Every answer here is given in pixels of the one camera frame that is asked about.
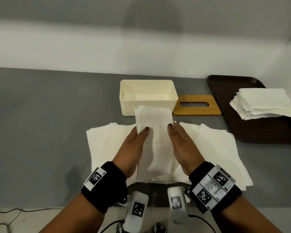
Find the napkin pile on tray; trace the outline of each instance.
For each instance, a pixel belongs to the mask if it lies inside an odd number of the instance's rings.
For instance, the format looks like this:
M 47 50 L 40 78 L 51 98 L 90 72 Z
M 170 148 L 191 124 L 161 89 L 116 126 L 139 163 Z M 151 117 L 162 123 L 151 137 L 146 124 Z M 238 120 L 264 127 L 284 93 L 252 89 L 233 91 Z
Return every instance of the napkin pile on tray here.
M 89 129 L 87 134 L 92 157 L 92 170 L 114 158 L 126 136 L 134 126 L 137 132 L 146 126 L 150 134 L 143 146 L 143 155 L 136 172 L 126 181 L 127 186 L 135 182 L 190 184 L 189 178 L 173 155 L 173 147 L 167 133 L 167 125 L 172 123 L 172 112 L 167 108 L 139 106 L 135 109 L 136 124 L 108 125 Z M 226 130 L 217 130 L 205 124 L 195 125 L 180 122 L 197 145 L 206 161 L 219 164 L 235 180 L 241 190 L 252 185 L 252 180 L 240 160 L 235 138 Z
M 241 88 L 230 105 L 244 120 L 291 117 L 291 100 L 284 89 Z

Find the person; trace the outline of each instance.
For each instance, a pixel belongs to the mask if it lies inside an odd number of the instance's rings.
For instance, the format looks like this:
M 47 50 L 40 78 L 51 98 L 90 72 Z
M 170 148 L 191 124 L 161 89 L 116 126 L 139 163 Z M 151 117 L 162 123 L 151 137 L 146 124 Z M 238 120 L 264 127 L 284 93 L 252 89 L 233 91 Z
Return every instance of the person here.
M 173 144 L 174 155 L 186 175 L 190 175 L 205 162 L 192 139 L 179 124 L 167 127 Z M 136 171 L 142 156 L 143 143 L 150 132 L 149 127 L 137 134 L 134 127 L 112 160 L 129 178 Z M 98 232 L 105 215 L 93 206 L 84 195 L 79 194 L 40 233 L 88 233 Z M 214 216 L 221 232 L 281 232 L 242 195 L 230 206 Z

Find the tiled floor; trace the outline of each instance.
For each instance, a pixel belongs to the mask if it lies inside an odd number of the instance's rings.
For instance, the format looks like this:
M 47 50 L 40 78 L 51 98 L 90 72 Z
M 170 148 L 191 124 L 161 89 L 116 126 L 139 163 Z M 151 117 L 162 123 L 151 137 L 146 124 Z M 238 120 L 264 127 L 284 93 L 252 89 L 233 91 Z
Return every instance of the tiled floor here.
M 52 209 L 37 212 L 20 212 L 15 210 L 9 213 L 0 213 L 0 223 L 10 223 L 12 233 L 38 233 L 51 219 L 53 219 L 61 210 Z M 126 208 L 112 207 L 105 215 L 105 220 L 98 232 L 105 228 L 109 223 L 124 219 Z M 283 232 L 291 232 L 291 208 L 260 208 L 268 219 L 270 219 Z M 189 214 L 201 216 L 207 220 L 217 233 L 221 231 L 214 222 L 211 214 L 201 214 L 197 208 L 189 208 Z M 194 233 L 212 233 L 211 228 L 200 219 L 192 218 L 186 225 L 175 225 L 172 222 L 169 208 L 147 208 L 143 221 L 142 231 L 148 232 L 156 222 L 162 223 L 167 228 L 168 233 L 194 232 Z M 115 232 L 116 224 L 111 226 L 106 233 Z M 0 226 L 0 233 L 6 233 L 6 227 Z

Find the table surface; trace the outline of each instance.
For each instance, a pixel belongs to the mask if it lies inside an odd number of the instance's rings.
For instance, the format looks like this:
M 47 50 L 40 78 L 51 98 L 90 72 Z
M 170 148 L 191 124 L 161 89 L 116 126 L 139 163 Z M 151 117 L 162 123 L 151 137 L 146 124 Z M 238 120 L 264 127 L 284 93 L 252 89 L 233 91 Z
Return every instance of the table surface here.
M 80 192 L 91 171 L 86 130 L 135 123 L 121 113 L 123 79 L 171 79 L 178 95 L 211 94 L 205 79 L 0 68 L 0 207 L 63 207 Z M 222 116 L 174 120 L 227 129 Z M 236 144 L 254 184 L 244 196 L 256 207 L 291 207 L 291 145 Z M 166 207 L 169 186 L 129 192 Z

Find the brown tray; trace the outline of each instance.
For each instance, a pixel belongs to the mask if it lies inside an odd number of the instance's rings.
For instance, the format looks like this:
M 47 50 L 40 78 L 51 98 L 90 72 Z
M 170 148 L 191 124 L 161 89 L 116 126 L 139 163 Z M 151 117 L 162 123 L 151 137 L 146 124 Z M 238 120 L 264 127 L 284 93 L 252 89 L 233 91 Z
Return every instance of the brown tray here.
M 265 88 L 256 78 L 210 75 L 207 83 L 222 111 L 230 132 L 245 143 L 291 144 L 291 118 L 259 118 L 242 120 L 230 106 L 240 88 Z

